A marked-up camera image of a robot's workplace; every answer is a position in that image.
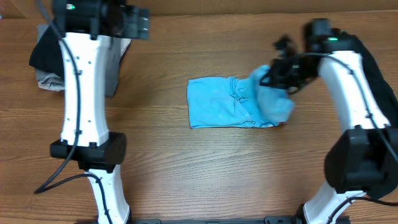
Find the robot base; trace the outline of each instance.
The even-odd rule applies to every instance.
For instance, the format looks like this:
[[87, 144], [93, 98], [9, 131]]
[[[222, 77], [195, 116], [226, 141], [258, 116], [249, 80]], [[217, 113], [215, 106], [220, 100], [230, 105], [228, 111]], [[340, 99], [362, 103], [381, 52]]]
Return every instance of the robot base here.
[[[348, 217], [340, 217], [336, 224], [350, 224]], [[245, 218], [229, 220], [178, 220], [161, 221], [159, 219], [134, 220], [133, 224], [305, 224], [298, 216], [268, 216], [265, 218]]]

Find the wrinkled fabric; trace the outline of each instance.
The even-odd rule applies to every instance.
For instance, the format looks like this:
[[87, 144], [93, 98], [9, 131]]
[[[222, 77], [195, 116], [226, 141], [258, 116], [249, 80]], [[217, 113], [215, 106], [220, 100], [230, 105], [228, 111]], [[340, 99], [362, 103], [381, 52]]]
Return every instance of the wrinkled fabric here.
[[189, 80], [190, 126], [268, 128], [287, 121], [294, 103], [287, 98], [286, 91], [258, 84], [268, 69], [262, 66], [243, 80], [235, 77]]

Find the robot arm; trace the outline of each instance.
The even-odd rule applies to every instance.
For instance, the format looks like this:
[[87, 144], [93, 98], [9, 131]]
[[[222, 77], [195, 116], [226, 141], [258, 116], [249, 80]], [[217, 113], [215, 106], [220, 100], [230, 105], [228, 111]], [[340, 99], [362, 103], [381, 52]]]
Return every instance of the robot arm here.
[[397, 187], [398, 131], [391, 128], [368, 85], [362, 45], [331, 29], [326, 19], [306, 25], [304, 34], [307, 53], [298, 54], [286, 37], [275, 44], [284, 58], [274, 60], [264, 76], [270, 81], [261, 85], [301, 90], [308, 79], [323, 78], [343, 135], [325, 159], [326, 182], [298, 215], [308, 224], [331, 224], [348, 208], [349, 203], [335, 212], [347, 198], [368, 194], [379, 199]]

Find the gray cloth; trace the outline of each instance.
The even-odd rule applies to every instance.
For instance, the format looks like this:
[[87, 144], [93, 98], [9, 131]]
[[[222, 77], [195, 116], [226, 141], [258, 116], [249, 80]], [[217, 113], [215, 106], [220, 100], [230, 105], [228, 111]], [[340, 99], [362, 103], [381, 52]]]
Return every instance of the gray cloth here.
[[[37, 26], [37, 42], [39, 42], [48, 27], [48, 24], [40, 24]], [[130, 39], [113, 39], [113, 43], [108, 54], [109, 56], [105, 73], [105, 95], [108, 97], [112, 97], [116, 92], [119, 83], [120, 59], [126, 52], [130, 42]], [[39, 88], [50, 91], [65, 90], [65, 82], [57, 74], [44, 72], [39, 69], [35, 69], [35, 72]]]

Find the black fabric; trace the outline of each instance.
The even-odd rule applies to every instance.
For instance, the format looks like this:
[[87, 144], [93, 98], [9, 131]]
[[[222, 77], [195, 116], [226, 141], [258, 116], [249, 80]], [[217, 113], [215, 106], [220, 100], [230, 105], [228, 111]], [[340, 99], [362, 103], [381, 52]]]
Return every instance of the black fabric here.
[[383, 78], [379, 66], [369, 50], [356, 36], [352, 37], [358, 52], [362, 55], [364, 74], [377, 105], [390, 121], [392, 128], [398, 128], [398, 101], [392, 88]]
[[30, 56], [29, 65], [65, 78], [61, 47], [54, 31], [48, 27]]

